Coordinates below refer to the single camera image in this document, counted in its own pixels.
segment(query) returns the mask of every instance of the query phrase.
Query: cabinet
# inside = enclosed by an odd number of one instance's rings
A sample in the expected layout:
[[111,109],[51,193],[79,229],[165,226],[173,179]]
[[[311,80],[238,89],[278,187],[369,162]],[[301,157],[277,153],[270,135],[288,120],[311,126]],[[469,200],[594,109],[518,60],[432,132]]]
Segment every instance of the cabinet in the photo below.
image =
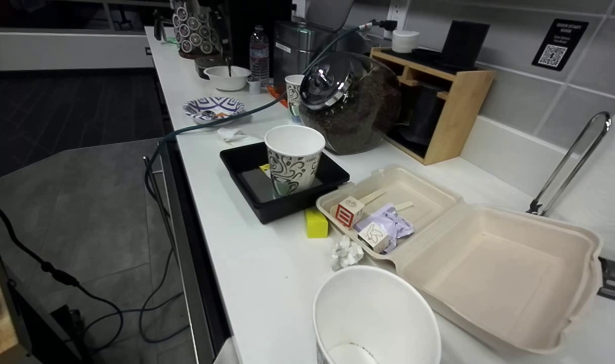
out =
[[456,70],[446,72],[432,69],[380,49],[372,49],[369,57],[387,63],[398,75],[402,86],[428,86],[435,89],[435,96],[441,101],[435,110],[435,126],[428,144],[409,144],[397,134],[388,132],[388,142],[406,153],[415,156],[423,164],[435,164],[455,157],[463,151],[474,120],[488,96],[493,80],[492,70]]

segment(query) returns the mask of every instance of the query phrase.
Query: white countertop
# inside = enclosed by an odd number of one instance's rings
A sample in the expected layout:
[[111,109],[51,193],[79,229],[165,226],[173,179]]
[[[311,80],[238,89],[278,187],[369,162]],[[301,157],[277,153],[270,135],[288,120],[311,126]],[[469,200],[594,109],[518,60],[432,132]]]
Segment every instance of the white countertop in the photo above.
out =
[[[177,57],[173,44],[153,40],[152,27],[146,33],[175,130],[191,124],[181,107],[195,96],[228,95],[247,109],[270,101],[268,95],[211,89],[209,80],[195,77],[194,63]],[[247,134],[243,142],[224,144],[213,130],[177,137],[243,364],[315,364],[311,302],[320,284],[334,275],[329,268],[334,234],[320,240],[305,238],[301,211],[261,225],[220,162],[220,150],[261,142],[261,135],[278,122],[290,122],[290,114],[280,105],[273,105],[238,124]],[[456,191],[469,203],[520,211],[530,202],[523,191],[460,157],[421,165],[388,144],[364,153],[331,157],[350,173],[350,181],[364,179],[376,167],[402,165]],[[615,361],[615,300],[601,297],[553,356],[500,356],[443,318],[439,325],[443,361],[448,364]]]

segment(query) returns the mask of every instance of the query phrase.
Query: dark floor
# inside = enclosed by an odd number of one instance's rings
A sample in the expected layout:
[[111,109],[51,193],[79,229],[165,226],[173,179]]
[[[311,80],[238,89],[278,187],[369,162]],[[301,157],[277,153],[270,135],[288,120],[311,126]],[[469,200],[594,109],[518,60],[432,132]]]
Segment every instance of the dark floor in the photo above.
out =
[[[72,273],[90,293],[116,300],[121,310],[142,306],[158,284],[169,250],[164,220],[147,196],[142,156],[156,139],[79,148],[55,153],[0,178],[0,206],[16,226],[17,238]],[[0,255],[23,293],[45,313],[68,305],[90,319],[111,313],[71,286],[55,282],[17,250],[0,225]],[[172,260],[161,290],[152,305],[181,290],[177,265]],[[146,334],[165,337],[186,328],[184,299],[146,316]],[[89,332],[87,343],[104,343],[117,328],[107,319]],[[126,316],[120,339],[94,356],[99,364],[190,364],[194,361],[187,330],[161,343],[146,343],[137,316]]]
[[0,72],[0,176],[63,150],[161,135],[153,70]]

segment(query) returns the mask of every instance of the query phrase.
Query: white paper bowl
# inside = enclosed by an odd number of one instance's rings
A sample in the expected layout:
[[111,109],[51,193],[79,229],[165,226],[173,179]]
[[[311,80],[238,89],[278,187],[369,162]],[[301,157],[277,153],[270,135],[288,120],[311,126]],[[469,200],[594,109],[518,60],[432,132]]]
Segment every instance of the white paper bowl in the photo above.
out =
[[439,364],[428,302],[405,279],[376,268],[336,273],[315,297],[313,328],[328,364]]
[[206,66],[201,70],[203,79],[209,79],[211,84],[219,91],[238,91],[244,89],[247,84],[247,77],[251,75],[249,69],[243,66],[231,66],[231,75],[228,75],[228,66],[220,64],[220,66]]

